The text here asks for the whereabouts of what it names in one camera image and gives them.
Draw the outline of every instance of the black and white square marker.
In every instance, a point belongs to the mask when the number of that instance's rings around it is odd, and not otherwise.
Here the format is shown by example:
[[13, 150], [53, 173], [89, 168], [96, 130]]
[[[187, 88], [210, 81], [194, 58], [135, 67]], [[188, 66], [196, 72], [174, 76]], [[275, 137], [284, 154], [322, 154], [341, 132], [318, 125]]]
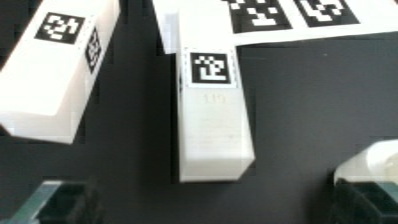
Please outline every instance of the black and white square marker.
[[228, 55], [190, 53], [192, 83], [229, 84]]
[[233, 32], [291, 29], [279, 0], [222, 0], [229, 2]]
[[357, 24], [345, 0], [295, 0], [309, 27]]
[[85, 18], [48, 13], [36, 34], [36, 39], [75, 44]]
[[94, 29], [87, 48], [85, 48], [85, 59], [87, 59], [87, 64], [89, 64], [89, 68], [91, 68], [91, 73], [94, 72], [94, 69], [96, 69], [101, 51], [103, 50], [101, 50], [100, 36], [98, 36], [96, 29]]

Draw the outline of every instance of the rectangular white block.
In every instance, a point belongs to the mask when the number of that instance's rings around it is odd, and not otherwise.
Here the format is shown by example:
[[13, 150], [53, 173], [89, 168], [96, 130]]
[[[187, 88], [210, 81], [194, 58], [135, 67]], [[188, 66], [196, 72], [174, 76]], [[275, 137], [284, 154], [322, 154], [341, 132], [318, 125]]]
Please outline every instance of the rectangular white block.
[[73, 142], [117, 17], [117, 0], [41, 3], [0, 74], [13, 136]]
[[181, 182], [238, 180], [254, 161], [231, 24], [224, 19], [229, 12], [220, 10], [226, 2], [212, 4], [217, 10], [206, 10], [192, 0], [180, 5]]

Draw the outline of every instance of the white cylinder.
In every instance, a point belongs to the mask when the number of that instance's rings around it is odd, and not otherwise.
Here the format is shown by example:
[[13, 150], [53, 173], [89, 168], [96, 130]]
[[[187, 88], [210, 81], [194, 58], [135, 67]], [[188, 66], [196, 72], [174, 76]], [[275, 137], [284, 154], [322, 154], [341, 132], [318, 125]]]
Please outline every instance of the white cylinder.
[[377, 142], [339, 165], [334, 173], [348, 182], [393, 181], [398, 184], [398, 140]]

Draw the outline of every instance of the dark table surface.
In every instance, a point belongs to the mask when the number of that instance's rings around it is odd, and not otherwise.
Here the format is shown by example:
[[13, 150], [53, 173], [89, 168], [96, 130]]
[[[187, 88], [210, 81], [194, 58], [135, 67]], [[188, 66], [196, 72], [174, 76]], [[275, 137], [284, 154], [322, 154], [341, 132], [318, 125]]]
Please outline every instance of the dark table surface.
[[[36, 2], [0, 1], [0, 59]], [[0, 219], [44, 179], [92, 177], [108, 224], [325, 223], [334, 168], [398, 138], [398, 34], [238, 48], [256, 165], [236, 183], [176, 181], [174, 56], [160, 52], [151, 2], [123, 1], [75, 144], [0, 136]]]

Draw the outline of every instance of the white paper sheet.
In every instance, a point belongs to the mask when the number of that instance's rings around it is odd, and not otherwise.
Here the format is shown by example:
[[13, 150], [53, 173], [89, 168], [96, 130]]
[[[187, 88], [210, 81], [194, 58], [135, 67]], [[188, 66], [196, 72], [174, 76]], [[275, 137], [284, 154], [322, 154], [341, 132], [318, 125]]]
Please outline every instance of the white paper sheet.
[[[212, 3], [197, 1], [210, 9]], [[398, 31], [395, 0], [213, 1], [228, 3], [236, 46]], [[153, 0], [153, 3], [165, 52], [176, 53], [180, 3], [178, 0]]]

